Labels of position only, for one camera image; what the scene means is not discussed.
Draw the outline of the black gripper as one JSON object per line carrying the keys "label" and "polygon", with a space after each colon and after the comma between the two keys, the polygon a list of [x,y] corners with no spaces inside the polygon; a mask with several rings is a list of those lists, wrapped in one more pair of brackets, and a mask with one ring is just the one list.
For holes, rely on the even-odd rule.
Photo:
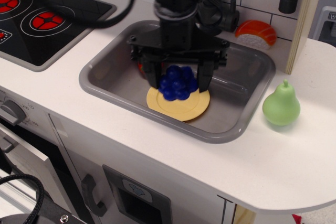
{"label": "black gripper", "polygon": [[229,42],[212,36],[195,23],[164,22],[151,30],[140,30],[129,37],[131,56],[140,60],[149,85],[160,86],[164,62],[197,66],[200,92],[208,90],[215,68],[227,64]]}

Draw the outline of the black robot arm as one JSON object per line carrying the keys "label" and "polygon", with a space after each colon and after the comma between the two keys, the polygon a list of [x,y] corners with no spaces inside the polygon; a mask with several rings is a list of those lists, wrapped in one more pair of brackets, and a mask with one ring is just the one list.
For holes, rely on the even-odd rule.
{"label": "black robot arm", "polygon": [[159,27],[130,37],[131,58],[142,65],[150,86],[159,87],[164,62],[191,63],[197,65],[198,88],[204,92],[214,71],[226,64],[229,42],[202,31],[196,24],[201,1],[155,0]]}

